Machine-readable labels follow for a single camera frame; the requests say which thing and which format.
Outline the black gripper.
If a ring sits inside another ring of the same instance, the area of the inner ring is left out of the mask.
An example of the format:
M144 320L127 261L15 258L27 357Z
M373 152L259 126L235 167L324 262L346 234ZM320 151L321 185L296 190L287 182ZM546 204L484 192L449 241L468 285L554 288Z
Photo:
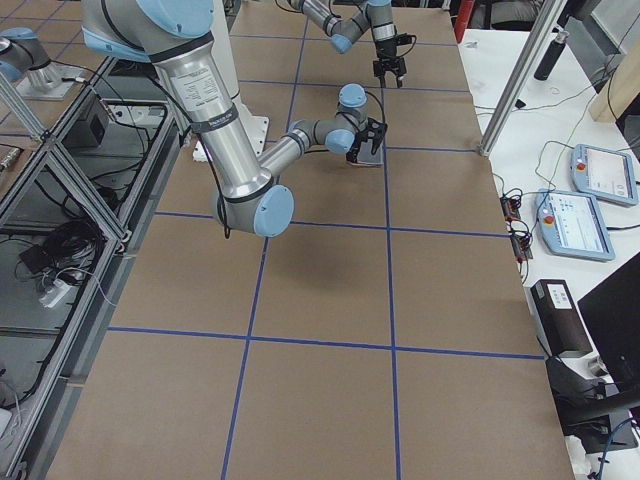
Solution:
M375 40L377 59L373 61L374 76L379 80L380 88L386 88L386 73L391 72L396 78L396 87L404 86L406 64L404 58L398 54L397 49L405 45L405 39Z
M355 137L355 140L354 140L354 143L353 143L351 149L352 148L358 148L361 144L363 144L363 143L362 143L362 140L361 140L361 134L359 132Z

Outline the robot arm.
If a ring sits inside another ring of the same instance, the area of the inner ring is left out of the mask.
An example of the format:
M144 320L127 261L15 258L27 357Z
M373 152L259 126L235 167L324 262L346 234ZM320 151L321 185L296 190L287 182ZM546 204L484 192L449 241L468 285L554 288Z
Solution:
M334 14L328 3L317 0L288 1L293 11L305 15L330 38L334 49L347 53L367 32L374 42L377 58L373 61L373 73L382 88L386 87L386 74L395 76L396 86L403 86L407 68L404 56L398 48L412 45L415 35L399 33L393 19L391 1L364 1L356 7L350 18Z
M217 190L213 210L225 230L275 237L289 226L291 190L276 178L311 147L357 159L368 143L377 151L386 126L368 115L359 84L339 93L328 120L296 122L268 150L257 153L214 60L211 1L85 1L86 45L105 55L152 64L155 85L177 107L205 150Z

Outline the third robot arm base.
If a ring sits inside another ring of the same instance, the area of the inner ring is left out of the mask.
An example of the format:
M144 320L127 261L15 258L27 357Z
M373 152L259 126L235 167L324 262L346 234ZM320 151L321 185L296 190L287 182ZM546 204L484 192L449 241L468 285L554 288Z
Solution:
M27 27L1 32L1 73L10 83L18 83L17 90L26 99L60 101L72 88Z

